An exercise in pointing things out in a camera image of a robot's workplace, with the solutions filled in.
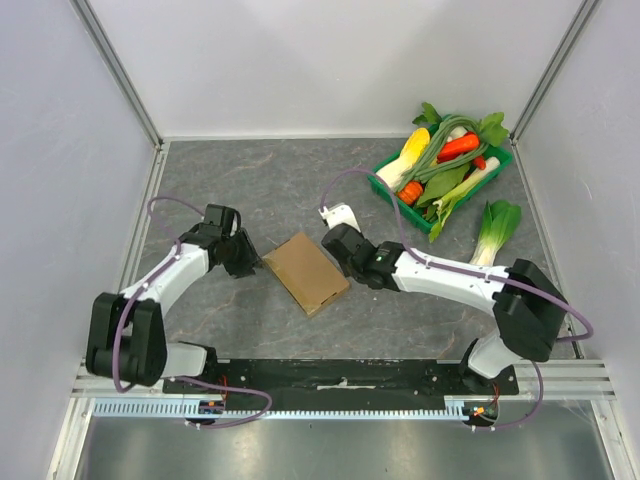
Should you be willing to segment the brown cardboard express box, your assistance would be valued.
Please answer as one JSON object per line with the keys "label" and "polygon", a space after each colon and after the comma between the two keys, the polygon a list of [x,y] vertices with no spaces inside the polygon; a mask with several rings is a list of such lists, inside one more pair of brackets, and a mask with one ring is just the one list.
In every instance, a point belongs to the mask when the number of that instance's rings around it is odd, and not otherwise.
{"label": "brown cardboard express box", "polygon": [[263,261],[309,317],[350,288],[343,273],[303,232],[267,253]]}

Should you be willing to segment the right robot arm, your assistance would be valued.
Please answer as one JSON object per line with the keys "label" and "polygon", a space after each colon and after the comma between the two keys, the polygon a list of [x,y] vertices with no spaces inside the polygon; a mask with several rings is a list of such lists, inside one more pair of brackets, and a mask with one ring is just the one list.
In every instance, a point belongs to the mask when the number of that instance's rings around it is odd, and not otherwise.
{"label": "right robot arm", "polygon": [[458,381],[477,394],[519,360],[549,360],[565,317],[552,300],[564,297],[532,262],[482,267],[430,257],[397,242],[372,244],[355,227],[339,224],[322,246],[343,273],[373,290],[434,295],[491,315],[495,329],[474,340],[458,367]]}

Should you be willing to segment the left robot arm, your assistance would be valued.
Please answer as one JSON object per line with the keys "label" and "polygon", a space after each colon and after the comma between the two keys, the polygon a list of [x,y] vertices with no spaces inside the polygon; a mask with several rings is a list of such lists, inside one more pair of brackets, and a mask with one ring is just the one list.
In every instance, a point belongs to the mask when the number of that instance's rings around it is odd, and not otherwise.
{"label": "left robot arm", "polygon": [[192,284],[221,266],[233,278],[255,273],[260,258],[241,214],[209,204],[202,220],[178,237],[167,256],[136,283],[102,293],[92,305],[85,355],[87,370],[109,378],[124,393],[134,386],[184,376],[198,393],[219,382],[208,360],[215,352],[192,343],[167,341],[164,316]]}

